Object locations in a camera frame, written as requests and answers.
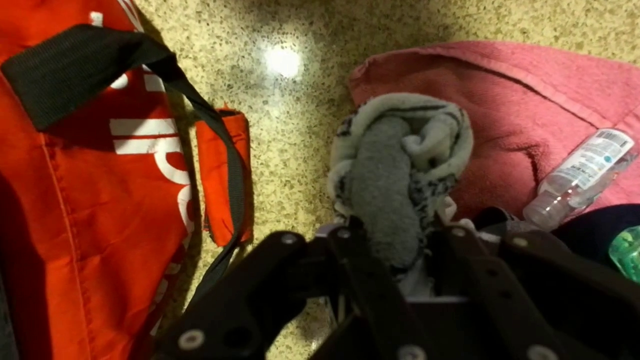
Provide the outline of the rolled grey pair of socks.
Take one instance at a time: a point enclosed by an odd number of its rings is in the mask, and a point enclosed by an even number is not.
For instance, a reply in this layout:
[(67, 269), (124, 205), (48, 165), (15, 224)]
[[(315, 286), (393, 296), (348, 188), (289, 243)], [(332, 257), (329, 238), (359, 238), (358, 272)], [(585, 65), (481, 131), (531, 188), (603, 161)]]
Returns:
[(334, 212), (362, 221), (371, 251), (396, 280), (421, 262), (473, 146), (464, 109), (416, 93), (370, 98), (338, 128), (327, 174)]

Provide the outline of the dark navy cloth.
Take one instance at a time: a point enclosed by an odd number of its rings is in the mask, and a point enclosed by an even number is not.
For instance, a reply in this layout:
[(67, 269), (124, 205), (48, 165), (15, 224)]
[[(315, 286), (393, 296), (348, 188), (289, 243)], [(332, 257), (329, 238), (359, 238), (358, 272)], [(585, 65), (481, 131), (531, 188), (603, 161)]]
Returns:
[(617, 271), (609, 255), (617, 235), (640, 226), (640, 203), (606, 206), (582, 213), (551, 231), (570, 251)]

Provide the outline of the red fabric bag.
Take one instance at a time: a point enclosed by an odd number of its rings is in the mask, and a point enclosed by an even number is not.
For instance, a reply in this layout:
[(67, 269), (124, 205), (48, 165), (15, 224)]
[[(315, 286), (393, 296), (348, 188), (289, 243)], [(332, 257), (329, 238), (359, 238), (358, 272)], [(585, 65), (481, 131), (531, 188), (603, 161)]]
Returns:
[(0, 360), (148, 360), (194, 232), (166, 86), (195, 123), (219, 277), (253, 226), (249, 123), (132, 0), (0, 0)]

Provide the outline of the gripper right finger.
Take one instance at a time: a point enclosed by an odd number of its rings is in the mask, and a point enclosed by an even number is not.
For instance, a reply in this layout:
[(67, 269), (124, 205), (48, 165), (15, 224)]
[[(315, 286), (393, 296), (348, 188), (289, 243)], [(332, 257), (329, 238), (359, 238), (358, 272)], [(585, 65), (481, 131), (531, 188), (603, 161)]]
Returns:
[(546, 232), (433, 234), (439, 360), (640, 360), (640, 285)]

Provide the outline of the clear plastic bottle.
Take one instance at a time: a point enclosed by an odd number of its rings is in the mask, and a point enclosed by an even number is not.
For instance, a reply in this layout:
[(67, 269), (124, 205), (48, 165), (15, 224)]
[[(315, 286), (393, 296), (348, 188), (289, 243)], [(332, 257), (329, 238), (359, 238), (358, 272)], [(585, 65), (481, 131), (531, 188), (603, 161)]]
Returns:
[(590, 207), (637, 157), (637, 143), (630, 134), (597, 130), (542, 180), (523, 218), (542, 230), (556, 229)]

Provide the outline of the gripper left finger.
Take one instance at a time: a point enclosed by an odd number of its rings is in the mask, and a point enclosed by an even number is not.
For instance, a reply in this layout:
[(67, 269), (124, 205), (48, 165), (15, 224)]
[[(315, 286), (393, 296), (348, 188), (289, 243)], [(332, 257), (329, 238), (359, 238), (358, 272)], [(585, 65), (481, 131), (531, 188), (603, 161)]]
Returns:
[(329, 297), (343, 312), (308, 360), (428, 360), (431, 347), (358, 219), (306, 241), (276, 231), (198, 296), (158, 341), (154, 360), (266, 360), (307, 300)]

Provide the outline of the green translucent object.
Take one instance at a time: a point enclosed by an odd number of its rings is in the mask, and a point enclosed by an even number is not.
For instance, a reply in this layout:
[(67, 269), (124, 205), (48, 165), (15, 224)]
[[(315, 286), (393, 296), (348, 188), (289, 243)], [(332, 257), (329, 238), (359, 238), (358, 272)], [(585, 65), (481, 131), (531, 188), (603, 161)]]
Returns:
[(612, 240), (608, 255), (622, 275), (640, 284), (640, 225), (620, 232)]

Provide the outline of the pink towel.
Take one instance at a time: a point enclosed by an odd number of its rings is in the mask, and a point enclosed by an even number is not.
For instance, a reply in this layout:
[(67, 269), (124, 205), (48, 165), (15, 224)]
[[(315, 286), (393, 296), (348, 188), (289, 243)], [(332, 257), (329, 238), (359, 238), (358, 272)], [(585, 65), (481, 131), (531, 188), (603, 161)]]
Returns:
[(538, 186), (598, 129), (640, 141), (640, 67), (539, 45), (458, 41), (373, 55), (352, 71), (355, 105), (393, 92), (450, 101), (474, 148), (451, 197), (459, 218), (521, 215)]

